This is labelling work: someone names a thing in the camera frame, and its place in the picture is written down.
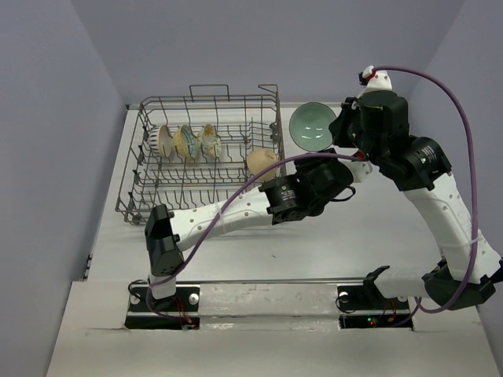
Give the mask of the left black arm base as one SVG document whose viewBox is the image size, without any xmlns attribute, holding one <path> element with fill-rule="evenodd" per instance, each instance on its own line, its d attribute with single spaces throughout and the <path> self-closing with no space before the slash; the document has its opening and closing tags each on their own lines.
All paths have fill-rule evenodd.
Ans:
<svg viewBox="0 0 503 377">
<path fill-rule="evenodd" d="M 189 331 L 200 327 L 200 285 L 178 284 L 169 298 L 147 297 L 144 280 L 130 282 L 124 326 L 130 330 Z"/>
</svg>

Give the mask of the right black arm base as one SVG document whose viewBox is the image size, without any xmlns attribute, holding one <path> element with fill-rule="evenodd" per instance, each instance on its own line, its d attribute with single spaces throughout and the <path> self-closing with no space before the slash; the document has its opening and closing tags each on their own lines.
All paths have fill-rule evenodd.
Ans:
<svg viewBox="0 0 503 377">
<path fill-rule="evenodd" d="M 408 328 L 413 329 L 412 310 L 408 302 L 385 298 L 375 280 L 388 266 L 369 273 L 359 285 L 337 287 L 335 300 L 341 329 Z"/>
</svg>

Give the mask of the yellow blue sun bowl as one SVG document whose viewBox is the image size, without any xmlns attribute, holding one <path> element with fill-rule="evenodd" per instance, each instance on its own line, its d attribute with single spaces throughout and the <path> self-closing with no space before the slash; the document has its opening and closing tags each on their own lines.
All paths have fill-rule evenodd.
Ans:
<svg viewBox="0 0 503 377">
<path fill-rule="evenodd" d="M 173 136 L 176 152 L 182 158 L 195 159 L 198 153 L 197 139 L 189 125 L 181 125 Z"/>
</svg>

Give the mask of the tan orange bowl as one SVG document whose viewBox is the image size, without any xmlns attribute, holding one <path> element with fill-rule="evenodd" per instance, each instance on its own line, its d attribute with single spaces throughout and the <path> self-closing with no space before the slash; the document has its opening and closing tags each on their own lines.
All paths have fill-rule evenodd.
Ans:
<svg viewBox="0 0 503 377">
<path fill-rule="evenodd" d="M 277 154 L 269 148 L 256 149 L 248 154 L 247 165 L 252 174 L 257 174 L 278 161 Z"/>
</svg>

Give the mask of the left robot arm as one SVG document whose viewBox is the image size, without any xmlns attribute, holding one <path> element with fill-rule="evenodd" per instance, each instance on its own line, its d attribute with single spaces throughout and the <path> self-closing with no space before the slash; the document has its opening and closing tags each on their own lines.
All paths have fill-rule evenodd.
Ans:
<svg viewBox="0 0 503 377">
<path fill-rule="evenodd" d="M 295 165 L 294 174 L 258 187 L 248 181 L 226 201 L 192 210 L 154 207 L 144 231 L 150 262 L 147 307 L 159 313 L 175 302 L 176 277 L 205 240 L 254 226 L 316 217 L 355 181 L 347 164 L 325 153 L 307 155 Z"/>
</svg>

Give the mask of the teal ceramic bowl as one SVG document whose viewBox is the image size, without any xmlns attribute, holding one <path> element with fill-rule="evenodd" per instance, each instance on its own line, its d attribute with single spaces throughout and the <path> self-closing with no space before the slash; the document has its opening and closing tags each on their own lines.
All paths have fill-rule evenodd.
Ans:
<svg viewBox="0 0 503 377">
<path fill-rule="evenodd" d="M 300 105 L 289 120 L 289 133 L 294 143 L 304 151 L 319 152 L 332 145 L 330 124 L 336 119 L 335 112 L 319 102 Z"/>
</svg>

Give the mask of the leaf patterned white bowl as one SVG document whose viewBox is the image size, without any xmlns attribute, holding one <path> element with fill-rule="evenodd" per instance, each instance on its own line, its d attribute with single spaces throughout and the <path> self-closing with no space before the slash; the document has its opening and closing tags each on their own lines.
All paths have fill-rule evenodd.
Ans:
<svg viewBox="0 0 503 377">
<path fill-rule="evenodd" d="M 203 155 L 218 159 L 222 152 L 221 138 L 216 127 L 210 123 L 201 128 L 196 136 L 197 144 Z"/>
</svg>

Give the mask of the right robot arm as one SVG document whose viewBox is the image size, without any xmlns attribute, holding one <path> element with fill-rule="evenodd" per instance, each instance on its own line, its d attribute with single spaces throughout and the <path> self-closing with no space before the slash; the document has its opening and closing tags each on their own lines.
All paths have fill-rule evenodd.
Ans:
<svg viewBox="0 0 503 377">
<path fill-rule="evenodd" d="M 379 308 L 390 298 L 418 297 L 457 310 L 490 298 L 502 278 L 502 258 L 475 225 L 440 145 L 410 134 L 406 99 L 386 90 L 348 97 L 329 130 L 334 145 L 357 148 L 394 182 L 424 219 L 441 255 L 430 272 L 384 266 L 369 274 L 363 302 Z"/>
</svg>

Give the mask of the white pink rimmed bowl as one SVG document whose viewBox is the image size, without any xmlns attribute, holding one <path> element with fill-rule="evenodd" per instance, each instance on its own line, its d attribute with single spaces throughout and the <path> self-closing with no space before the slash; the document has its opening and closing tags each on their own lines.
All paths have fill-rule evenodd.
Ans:
<svg viewBox="0 0 503 377">
<path fill-rule="evenodd" d="M 148 143 L 153 154 L 161 157 L 169 157 L 173 148 L 173 137 L 164 125 L 154 126 L 148 135 Z"/>
</svg>

